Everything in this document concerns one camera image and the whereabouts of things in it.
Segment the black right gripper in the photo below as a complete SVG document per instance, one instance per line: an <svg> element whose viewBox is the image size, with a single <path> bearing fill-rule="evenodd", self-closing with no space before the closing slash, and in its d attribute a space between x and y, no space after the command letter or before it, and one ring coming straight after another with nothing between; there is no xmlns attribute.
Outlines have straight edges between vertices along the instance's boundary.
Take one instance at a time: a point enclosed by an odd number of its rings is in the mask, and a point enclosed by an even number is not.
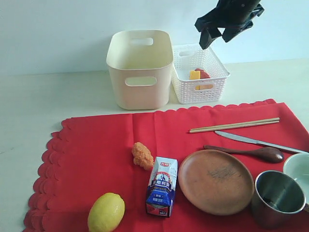
<svg viewBox="0 0 309 232"><path fill-rule="evenodd" d="M227 43L253 27L253 18L264 12L259 0L219 0L216 7L199 17L195 27L201 33L199 45L205 50L221 37ZM223 34L219 28L225 28Z"/></svg>

